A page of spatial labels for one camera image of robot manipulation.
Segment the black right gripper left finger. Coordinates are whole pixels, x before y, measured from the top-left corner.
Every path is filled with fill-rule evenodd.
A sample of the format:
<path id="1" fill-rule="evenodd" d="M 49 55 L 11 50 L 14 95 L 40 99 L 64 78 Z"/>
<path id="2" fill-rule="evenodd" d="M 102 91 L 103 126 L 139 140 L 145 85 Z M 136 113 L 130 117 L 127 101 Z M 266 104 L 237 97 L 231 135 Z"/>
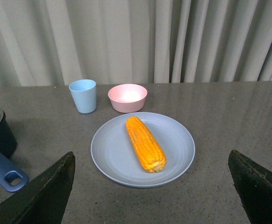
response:
<path id="1" fill-rule="evenodd" d="M 75 156 L 68 152 L 21 190 L 0 203 L 0 224 L 59 224 L 75 175 Z"/>

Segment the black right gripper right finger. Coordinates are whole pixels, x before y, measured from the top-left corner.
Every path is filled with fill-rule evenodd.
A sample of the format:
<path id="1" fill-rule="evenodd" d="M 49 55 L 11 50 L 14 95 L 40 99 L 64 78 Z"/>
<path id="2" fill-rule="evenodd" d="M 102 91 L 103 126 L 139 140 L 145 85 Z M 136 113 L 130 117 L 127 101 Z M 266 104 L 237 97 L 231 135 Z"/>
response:
<path id="1" fill-rule="evenodd" d="M 228 165 L 234 187 L 252 224 L 272 224 L 272 172 L 232 150 Z"/>

